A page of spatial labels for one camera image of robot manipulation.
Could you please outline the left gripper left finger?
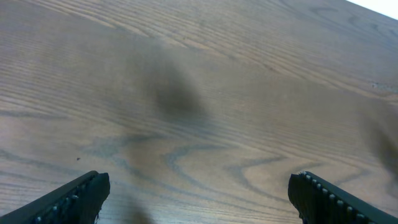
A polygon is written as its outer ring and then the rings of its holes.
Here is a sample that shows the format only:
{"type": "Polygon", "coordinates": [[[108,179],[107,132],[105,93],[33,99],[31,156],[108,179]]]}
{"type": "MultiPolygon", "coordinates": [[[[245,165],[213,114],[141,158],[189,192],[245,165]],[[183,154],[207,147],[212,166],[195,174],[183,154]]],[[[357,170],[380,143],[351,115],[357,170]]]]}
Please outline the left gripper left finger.
{"type": "Polygon", "coordinates": [[[93,170],[1,216],[1,223],[95,223],[109,193],[109,174],[93,170]]]}

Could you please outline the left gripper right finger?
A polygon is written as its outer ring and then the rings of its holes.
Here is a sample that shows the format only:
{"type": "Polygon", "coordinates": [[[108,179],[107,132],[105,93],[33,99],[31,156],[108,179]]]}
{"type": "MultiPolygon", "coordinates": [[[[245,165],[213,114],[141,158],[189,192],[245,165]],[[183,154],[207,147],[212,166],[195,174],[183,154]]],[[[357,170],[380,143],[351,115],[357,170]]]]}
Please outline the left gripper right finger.
{"type": "Polygon", "coordinates": [[[397,224],[397,218],[303,171],[288,184],[291,204],[305,224],[397,224]]]}

